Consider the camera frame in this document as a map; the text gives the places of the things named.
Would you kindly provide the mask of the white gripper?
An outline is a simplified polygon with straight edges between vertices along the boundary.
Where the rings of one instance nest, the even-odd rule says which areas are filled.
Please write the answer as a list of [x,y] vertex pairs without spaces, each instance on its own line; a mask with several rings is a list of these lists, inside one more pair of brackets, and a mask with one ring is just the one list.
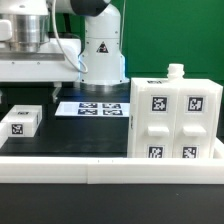
[[0,44],[0,82],[54,82],[52,101],[56,103],[62,82],[74,82],[78,75],[55,38],[35,53],[13,52],[5,43]]

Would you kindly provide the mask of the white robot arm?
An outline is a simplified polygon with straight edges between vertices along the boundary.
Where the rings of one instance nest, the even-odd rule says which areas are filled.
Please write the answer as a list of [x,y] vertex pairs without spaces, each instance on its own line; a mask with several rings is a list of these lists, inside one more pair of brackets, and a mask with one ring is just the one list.
[[0,0],[0,86],[120,90],[129,85],[123,26],[111,0]]

